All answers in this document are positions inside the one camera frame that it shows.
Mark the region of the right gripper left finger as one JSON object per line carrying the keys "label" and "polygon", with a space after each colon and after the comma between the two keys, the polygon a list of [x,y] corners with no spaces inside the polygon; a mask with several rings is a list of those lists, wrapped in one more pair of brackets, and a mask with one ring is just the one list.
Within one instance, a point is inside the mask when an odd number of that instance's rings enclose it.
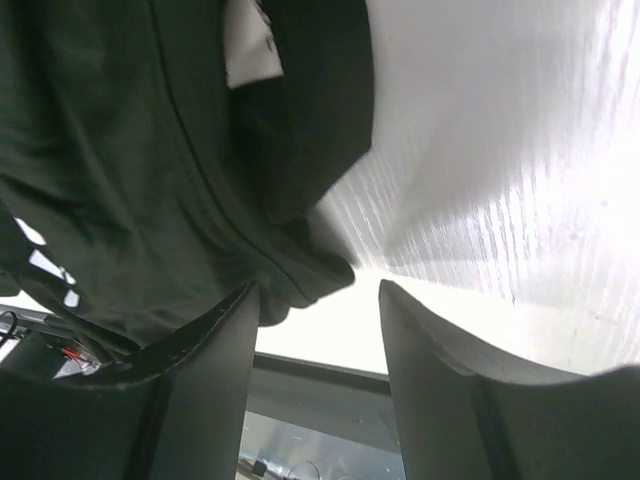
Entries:
{"label": "right gripper left finger", "polygon": [[1,365],[5,479],[231,479],[256,342],[254,286],[121,361]]}

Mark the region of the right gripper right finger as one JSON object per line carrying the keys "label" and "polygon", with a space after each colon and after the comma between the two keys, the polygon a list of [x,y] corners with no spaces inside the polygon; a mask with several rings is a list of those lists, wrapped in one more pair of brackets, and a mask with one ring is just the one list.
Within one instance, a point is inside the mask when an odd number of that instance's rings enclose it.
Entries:
{"label": "right gripper right finger", "polygon": [[410,479],[635,479],[639,369],[577,375],[497,348],[383,281],[391,397]]}

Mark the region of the black t shirt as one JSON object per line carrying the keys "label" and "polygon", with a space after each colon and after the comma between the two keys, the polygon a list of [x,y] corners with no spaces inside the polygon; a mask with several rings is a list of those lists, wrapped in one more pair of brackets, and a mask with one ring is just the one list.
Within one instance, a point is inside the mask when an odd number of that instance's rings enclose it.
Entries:
{"label": "black t shirt", "polygon": [[227,1],[1,5],[1,270],[101,362],[232,293],[282,322],[354,279],[307,217],[370,149],[362,1],[257,1],[279,72],[235,86]]}

